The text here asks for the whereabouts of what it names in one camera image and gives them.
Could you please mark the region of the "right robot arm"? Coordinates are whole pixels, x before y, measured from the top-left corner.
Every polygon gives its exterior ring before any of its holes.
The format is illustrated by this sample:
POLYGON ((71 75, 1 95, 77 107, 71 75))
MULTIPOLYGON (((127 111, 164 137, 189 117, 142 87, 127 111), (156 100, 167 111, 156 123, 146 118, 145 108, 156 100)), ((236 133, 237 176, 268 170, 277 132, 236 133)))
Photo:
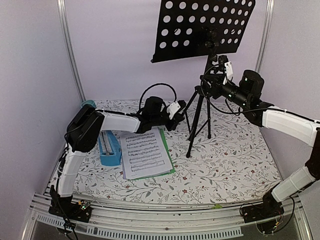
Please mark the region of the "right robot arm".
POLYGON ((209 71, 200 76, 205 97, 225 97, 238 105, 247 120, 258 127, 279 131, 294 137, 312 148, 307 162, 270 189, 262 197, 258 213, 269 218, 278 210, 278 205, 291 195, 302 191, 320 179, 320 122, 300 116, 260 99, 264 79, 253 70, 245 70, 236 85, 222 74, 209 71))

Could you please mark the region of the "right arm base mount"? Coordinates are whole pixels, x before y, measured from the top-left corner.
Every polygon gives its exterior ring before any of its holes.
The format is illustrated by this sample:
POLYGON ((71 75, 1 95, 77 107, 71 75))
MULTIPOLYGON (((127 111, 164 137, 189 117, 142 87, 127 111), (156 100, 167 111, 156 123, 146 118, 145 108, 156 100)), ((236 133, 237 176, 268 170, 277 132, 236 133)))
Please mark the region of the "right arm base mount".
POLYGON ((239 209, 245 223, 281 216, 284 212, 282 203, 277 202, 271 194, 263 196, 262 203, 244 204, 239 209))

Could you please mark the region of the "black music stand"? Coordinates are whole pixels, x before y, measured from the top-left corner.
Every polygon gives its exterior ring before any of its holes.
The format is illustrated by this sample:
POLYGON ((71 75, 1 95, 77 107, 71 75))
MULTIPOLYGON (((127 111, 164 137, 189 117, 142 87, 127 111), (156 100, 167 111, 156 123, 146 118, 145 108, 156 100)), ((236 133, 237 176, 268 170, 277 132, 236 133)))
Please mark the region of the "black music stand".
MULTIPOLYGON (((254 0, 162 0, 151 62, 206 56, 204 73, 223 74, 218 57, 237 52, 255 6, 254 0)), ((191 156, 195 137, 201 130, 198 122, 203 102, 207 102, 208 114, 213 106, 213 98, 202 96, 200 87, 195 86, 189 100, 191 104, 198 98, 193 122, 187 125, 187 157, 191 156)))

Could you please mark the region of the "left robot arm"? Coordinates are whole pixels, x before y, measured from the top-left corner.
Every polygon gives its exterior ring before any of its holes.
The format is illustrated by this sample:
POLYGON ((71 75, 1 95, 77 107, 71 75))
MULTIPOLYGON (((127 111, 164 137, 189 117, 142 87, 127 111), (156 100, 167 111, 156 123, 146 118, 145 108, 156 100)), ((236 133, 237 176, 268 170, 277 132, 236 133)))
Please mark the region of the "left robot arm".
POLYGON ((64 135, 64 152, 59 160, 58 179, 50 187, 50 195, 55 202, 55 209, 63 216, 74 213, 70 202, 78 170, 86 154, 97 144, 102 131, 123 131, 144 134, 153 127, 164 126, 168 131, 175 130, 184 120, 180 113, 186 107, 184 100, 177 100, 169 105, 159 97, 149 97, 144 107, 136 113, 98 109, 85 104, 67 126, 64 135))

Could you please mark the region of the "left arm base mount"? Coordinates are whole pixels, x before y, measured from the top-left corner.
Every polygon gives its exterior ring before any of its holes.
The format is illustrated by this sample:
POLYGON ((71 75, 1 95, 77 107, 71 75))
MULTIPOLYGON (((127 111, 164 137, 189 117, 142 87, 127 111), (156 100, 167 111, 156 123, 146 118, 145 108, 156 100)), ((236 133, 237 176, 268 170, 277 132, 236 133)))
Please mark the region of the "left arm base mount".
POLYGON ((63 217, 66 220, 75 220, 88 223, 92 215, 91 202, 80 200, 72 203, 70 198, 58 198, 51 201, 48 212, 52 215, 63 217))

